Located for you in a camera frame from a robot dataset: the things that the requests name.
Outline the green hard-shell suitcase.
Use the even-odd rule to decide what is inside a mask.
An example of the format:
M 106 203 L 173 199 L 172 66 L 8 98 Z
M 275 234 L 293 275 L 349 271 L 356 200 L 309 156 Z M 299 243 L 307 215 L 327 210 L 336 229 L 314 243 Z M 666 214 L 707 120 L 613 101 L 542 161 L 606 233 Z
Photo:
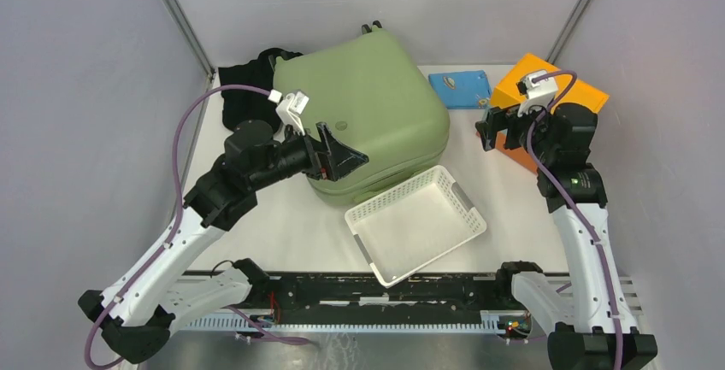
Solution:
M 342 44 L 278 56 L 273 87 L 302 91 L 303 124 L 327 123 L 343 144 L 368 156 L 340 181 L 311 180 L 331 205 L 363 202 L 436 165 L 449 140 L 448 111 L 401 42 L 379 21 Z

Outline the white plastic basket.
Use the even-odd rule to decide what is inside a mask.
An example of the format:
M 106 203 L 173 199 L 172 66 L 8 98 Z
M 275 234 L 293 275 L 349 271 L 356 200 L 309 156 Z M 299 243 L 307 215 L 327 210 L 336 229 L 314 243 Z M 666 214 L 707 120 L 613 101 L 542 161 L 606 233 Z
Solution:
M 467 193 L 441 165 L 348 209 L 345 222 L 386 288 L 487 230 Z

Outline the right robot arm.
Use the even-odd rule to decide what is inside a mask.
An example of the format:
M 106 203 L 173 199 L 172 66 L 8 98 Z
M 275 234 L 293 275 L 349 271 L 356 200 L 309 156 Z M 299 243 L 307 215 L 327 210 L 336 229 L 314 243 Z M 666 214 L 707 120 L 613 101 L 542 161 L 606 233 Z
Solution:
M 561 238 L 572 302 L 532 263 L 500 268 L 493 286 L 504 308 L 522 304 L 546 337 L 554 369 L 643 369 L 657 357 L 655 337 L 640 330 L 625 299 L 610 247 L 608 198 L 588 161 L 598 116 L 577 103 L 553 110 L 493 108 L 476 123 L 484 150 L 504 133 L 507 150 L 522 148 L 537 168 L 537 186 Z

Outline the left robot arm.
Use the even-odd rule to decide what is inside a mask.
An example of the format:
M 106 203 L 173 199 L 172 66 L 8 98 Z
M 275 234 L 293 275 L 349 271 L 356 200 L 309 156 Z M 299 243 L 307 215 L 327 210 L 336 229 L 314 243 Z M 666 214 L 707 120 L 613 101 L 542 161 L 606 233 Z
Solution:
M 321 122 L 317 135 L 286 128 L 282 141 L 261 120 L 238 125 L 223 153 L 183 198 L 173 222 L 117 282 L 88 290 L 79 306 L 120 360 L 139 364 L 162 349 L 178 330 L 216 310 L 243 303 L 258 308 L 268 299 L 267 274 L 252 260 L 179 293 L 173 285 L 193 261 L 257 204 L 256 194 L 303 174 L 337 181 L 368 162 L 338 141 Z

